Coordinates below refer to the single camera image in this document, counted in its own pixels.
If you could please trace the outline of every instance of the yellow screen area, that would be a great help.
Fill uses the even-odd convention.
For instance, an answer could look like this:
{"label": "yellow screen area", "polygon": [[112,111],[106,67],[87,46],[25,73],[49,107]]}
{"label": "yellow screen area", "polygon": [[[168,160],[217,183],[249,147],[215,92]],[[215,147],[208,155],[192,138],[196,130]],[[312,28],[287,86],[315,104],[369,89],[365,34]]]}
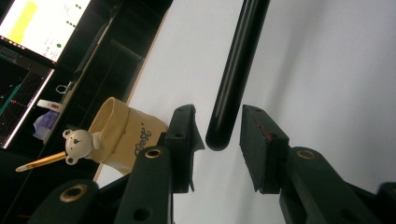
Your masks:
{"label": "yellow screen area", "polygon": [[23,40],[23,33],[25,32],[27,26],[29,25],[30,20],[35,15],[35,11],[37,10],[38,5],[32,1],[27,1],[21,15],[18,17],[14,27],[12,28],[8,39],[14,41],[15,43],[20,44]]}

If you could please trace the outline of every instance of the bear ear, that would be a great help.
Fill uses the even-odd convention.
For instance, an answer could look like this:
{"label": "bear ear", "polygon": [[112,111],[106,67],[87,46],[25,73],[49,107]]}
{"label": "bear ear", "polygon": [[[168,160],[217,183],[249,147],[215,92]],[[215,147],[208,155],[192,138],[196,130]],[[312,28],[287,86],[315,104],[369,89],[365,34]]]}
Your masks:
{"label": "bear ear", "polygon": [[70,129],[68,129],[68,130],[64,131],[64,133],[62,134],[62,136],[63,136],[64,138],[67,138],[67,136],[68,136],[71,132],[73,132],[73,131],[71,131]]}
{"label": "bear ear", "polygon": [[78,159],[73,159],[73,158],[71,158],[71,157],[66,157],[66,163],[68,164],[68,165],[74,165],[74,164],[76,164],[78,162]]}

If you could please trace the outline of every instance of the pencil tip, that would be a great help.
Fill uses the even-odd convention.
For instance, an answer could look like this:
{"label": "pencil tip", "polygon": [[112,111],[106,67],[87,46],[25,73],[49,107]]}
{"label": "pencil tip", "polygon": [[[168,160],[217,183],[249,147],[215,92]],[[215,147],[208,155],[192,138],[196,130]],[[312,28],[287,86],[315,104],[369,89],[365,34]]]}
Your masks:
{"label": "pencil tip", "polygon": [[23,166],[18,167],[15,171],[16,172],[23,172],[23,171],[26,171],[26,170],[27,170],[27,167],[25,165],[23,165]]}

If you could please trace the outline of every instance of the black stick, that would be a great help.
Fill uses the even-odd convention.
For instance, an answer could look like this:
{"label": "black stick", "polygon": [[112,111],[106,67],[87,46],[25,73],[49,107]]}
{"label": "black stick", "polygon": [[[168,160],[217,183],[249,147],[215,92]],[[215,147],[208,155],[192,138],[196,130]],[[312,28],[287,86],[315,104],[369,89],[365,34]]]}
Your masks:
{"label": "black stick", "polygon": [[206,134],[206,144],[220,151],[230,142],[248,74],[270,0],[245,0]]}

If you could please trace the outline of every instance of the yellow pencil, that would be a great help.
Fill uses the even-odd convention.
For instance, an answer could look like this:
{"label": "yellow pencil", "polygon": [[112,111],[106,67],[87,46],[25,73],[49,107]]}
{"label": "yellow pencil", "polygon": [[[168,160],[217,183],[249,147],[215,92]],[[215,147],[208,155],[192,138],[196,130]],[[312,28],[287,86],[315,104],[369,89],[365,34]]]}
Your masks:
{"label": "yellow pencil", "polygon": [[66,153],[63,152],[59,152],[56,154],[53,154],[51,156],[45,157],[43,159],[40,159],[38,161],[33,161],[30,163],[27,163],[23,166],[18,167],[15,171],[16,172],[23,172],[23,171],[27,171],[27,170],[31,170],[33,168],[36,168],[38,166],[43,166],[43,165],[47,165],[56,161],[60,161],[63,160],[64,158],[66,158]]}

